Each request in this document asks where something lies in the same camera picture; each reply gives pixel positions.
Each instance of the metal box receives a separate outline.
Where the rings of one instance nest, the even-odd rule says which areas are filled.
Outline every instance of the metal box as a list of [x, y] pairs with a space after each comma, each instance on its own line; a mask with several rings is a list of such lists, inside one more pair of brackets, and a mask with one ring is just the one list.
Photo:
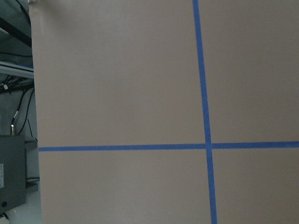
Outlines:
[[26, 202], [25, 141], [0, 135], [0, 214]]

